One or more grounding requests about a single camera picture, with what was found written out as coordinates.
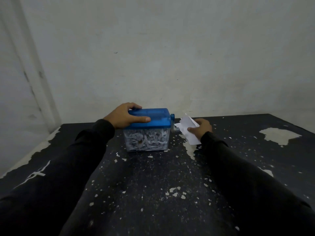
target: white paper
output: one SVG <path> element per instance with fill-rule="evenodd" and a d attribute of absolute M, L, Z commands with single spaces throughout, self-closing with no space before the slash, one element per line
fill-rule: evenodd
<path fill-rule="evenodd" d="M 190 133 L 187 128 L 188 127 L 199 127 L 199 124 L 194 121 L 190 116 L 185 114 L 185 116 L 179 121 L 179 123 L 175 123 L 175 126 L 179 128 L 182 134 L 186 137 L 188 143 L 190 145 L 199 145 L 201 142 L 196 138 L 196 136 Z"/>

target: person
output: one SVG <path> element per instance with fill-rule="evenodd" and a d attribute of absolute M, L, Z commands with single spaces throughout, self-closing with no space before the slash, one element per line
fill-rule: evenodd
<path fill-rule="evenodd" d="M 98 166 L 115 129 L 131 123 L 150 122 L 149 117 L 128 114 L 141 108 L 124 103 L 80 132 L 74 143 L 41 173 L 14 188 L 0 200 L 0 229 L 11 235 L 58 235 L 81 197 L 85 184 Z M 188 128 L 201 141 L 211 174 L 234 209 L 242 234 L 298 232 L 315 235 L 315 213 L 277 180 L 238 157 L 212 133 L 210 123 L 196 119 Z"/>

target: blue plastic shredder top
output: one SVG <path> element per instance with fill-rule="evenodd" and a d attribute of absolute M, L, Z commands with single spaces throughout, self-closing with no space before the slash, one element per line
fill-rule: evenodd
<path fill-rule="evenodd" d="M 148 123 L 132 123 L 125 129 L 153 129 L 153 128 L 170 128 L 171 127 L 171 115 L 167 108 L 147 108 L 147 109 L 135 109 L 128 111 L 130 115 L 134 116 L 146 116 L 151 118 L 151 122 Z"/>

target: table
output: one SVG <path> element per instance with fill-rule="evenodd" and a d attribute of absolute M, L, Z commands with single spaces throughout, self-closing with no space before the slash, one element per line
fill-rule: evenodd
<path fill-rule="evenodd" d="M 214 133 L 240 157 L 270 170 L 278 181 L 315 208 L 315 134 L 270 114 L 206 119 Z M 91 125 L 63 124 L 47 148 L 0 179 L 0 195 L 45 166 Z M 287 129 L 301 137 L 281 147 L 259 133 L 269 127 Z M 124 148 L 122 131 L 116 131 L 61 235 L 238 234 L 233 209 L 212 180 L 199 147 L 193 160 L 187 153 L 192 155 L 194 148 L 185 144 L 180 133 L 171 133 L 167 152 L 127 153 Z"/>

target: black long-sleeve shirt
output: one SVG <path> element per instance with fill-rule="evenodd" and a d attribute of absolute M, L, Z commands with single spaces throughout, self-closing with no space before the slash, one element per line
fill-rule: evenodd
<path fill-rule="evenodd" d="M 82 195 L 90 175 L 114 136 L 114 127 L 98 120 L 79 133 L 59 157 L 0 200 L 0 229 L 11 235 L 58 235 Z M 315 213 L 274 178 L 239 158 L 207 132 L 201 139 L 212 175 L 236 212 L 241 232 L 298 232 L 315 235 Z"/>

